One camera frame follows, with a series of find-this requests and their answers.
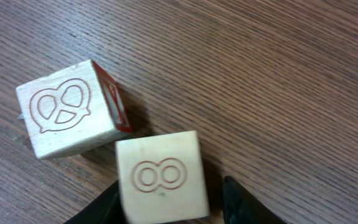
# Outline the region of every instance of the pretzel engraving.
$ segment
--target pretzel engraving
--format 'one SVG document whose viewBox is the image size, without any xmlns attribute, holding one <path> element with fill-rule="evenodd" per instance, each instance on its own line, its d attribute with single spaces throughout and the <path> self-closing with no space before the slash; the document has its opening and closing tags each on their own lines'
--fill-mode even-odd
<svg viewBox="0 0 358 224">
<path fill-rule="evenodd" d="M 77 88 L 78 95 L 70 95 L 78 104 L 66 102 L 64 96 L 70 88 Z M 69 79 L 60 84 L 56 89 L 46 88 L 35 93 L 30 99 L 30 114 L 34 122 L 40 127 L 40 133 L 47 131 L 63 131 L 76 126 L 84 116 L 90 115 L 88 109 L 90 104 L 91 90 L 89 85 L 80 78 Z M 51 98 L 54 102 L 52 111 L 48 114 L 45 107 L 41 107 L 44 98 Z M 70 119 L 60 121 L 62 113 L 72 114 Z"/>
<path fill-rule="evenodd" d="M 150 193 L 159 187 L 167 190 L 180 188 L 187 179 L 185 164 L 176 158 L 166 158 L 159 163 L 142 161 L 132 169 L 131 181 L 140 192 Z"/>
</svg>

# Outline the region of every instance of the wood grain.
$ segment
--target wood grain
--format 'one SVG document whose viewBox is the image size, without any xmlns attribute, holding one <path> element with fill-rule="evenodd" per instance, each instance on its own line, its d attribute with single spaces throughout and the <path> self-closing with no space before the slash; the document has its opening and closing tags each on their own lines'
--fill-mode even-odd
<svg viewBox="0 0 358 224">
<path fill-rule="evenodd" d="M 63 223 L 117 178 L 112 144 L 38 161 L 16 86 L 94 59 L 135 136 L 195 129 L 288 223 L 358 223 L 358 1 L 0 0 L 0 223 Z M 213 215 L 186 223 L 222 223 Z"/>
</svg>

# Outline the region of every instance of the wooden cube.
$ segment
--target wooden cube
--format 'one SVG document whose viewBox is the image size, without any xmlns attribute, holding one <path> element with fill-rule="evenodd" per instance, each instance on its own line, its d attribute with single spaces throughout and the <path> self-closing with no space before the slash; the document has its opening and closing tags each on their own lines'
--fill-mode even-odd
<svg viewBox="0 0 358 224">
<path fill-rule="evenodd" d="M 121 203 L 131 224 L 208 216 L 196 131 L 116 142 Z"/>
<path fill-rule="evenodd" d="M 72 156 L 131 131 L 114 80 L 92 60 L 16 88 L 39 159 Z"/>
</svg>

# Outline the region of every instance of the white cube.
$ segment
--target white cube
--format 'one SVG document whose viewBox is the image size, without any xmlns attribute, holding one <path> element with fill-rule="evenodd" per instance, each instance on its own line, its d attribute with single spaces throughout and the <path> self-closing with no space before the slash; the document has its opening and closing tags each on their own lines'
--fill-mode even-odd
<svg viewBox="0 0 358 224">
<path fill-rule="evenodd" d="M 16 88 L 39 159 L 72 156 L 131 131 L 114 80 L 92 60 Z"/>
<path fill-rule="evenodd" d="M 131 224 L 208 216 L 196 131 L 116 143 L 121 203 Z"/>
</svg>

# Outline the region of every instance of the block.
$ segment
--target block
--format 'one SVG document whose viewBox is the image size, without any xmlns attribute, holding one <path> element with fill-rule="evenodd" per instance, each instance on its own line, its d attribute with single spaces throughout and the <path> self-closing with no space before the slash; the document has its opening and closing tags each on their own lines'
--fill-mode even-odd
<svg viewBox="0 0 358 224">
<path fill-rule="evenodd" d="M 131 132 L 116 82 L 92 60 L 16 88 L 38 159 L 65 157 Z"/>
<path fill-rule="evenodd" d="M 208 216 L 196 131 L 116 142 L 121 203 L 131 224 Z"/>
</svg>

